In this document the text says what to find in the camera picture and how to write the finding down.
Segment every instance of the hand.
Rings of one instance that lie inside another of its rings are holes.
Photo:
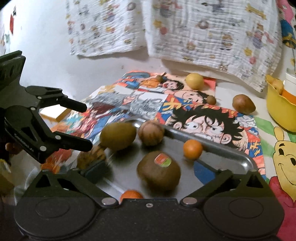
[[[22,147],[18,143],[6,143],[5,150],[7,150],[10,154],[16,155],[22,151]]]

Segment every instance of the patterned towel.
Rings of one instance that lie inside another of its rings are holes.
[[[66,0],[71,54],[86,57],[145,46],[140,0]]]
[[[257,91],[281,57],[275,0],[144,0],[149,55],[233,74]]]

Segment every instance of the yellow bowl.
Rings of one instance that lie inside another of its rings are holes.
[[[267,82],[266,105],[268,113],[283,128],[296,132],[296,105],[281,96],[275,88]]]

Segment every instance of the potato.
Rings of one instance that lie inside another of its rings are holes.
[[[203,76],[197,73],[191,73],[185,78],[186,84],[194,90],[201,90],[204,86]]]
[[[282,82],[281,80],[279,80],[279,79],[275,79],[275,80],[272,82],[271,86],[272,86],[273,88],[275,88],[276,91],[277,91],[280,95],[282,95],[283,90],[284,90],[284,84],[283,84],[283,82]]]
[[[249,115],[256,110],[253,101],[244,94],[233,97],[232,106],[236,111],[246,115]]]
[[[207,97],[207,103],[211,104],[211,105],[215,105],[217,103],[216,98],[214,96],[212,96],[212,95],[209,95]]]

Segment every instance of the small orange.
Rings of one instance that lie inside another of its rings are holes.
[[[125,192],[121,195],[121,197],[120,197],[120,199],[119,199],[119,203],[121,203],[122,200],[123,200],[124,198],[143,199],[144,197],[143,197],[143,195],[142,195],[141,193],[139,193],[138,191],[135,191],[135,190],[127,190],[127,191],[125,191]]]
[[[184,156],[190,160],[198,159],[202,151],[202,144],[197,140],[188,140],[183,145]]]

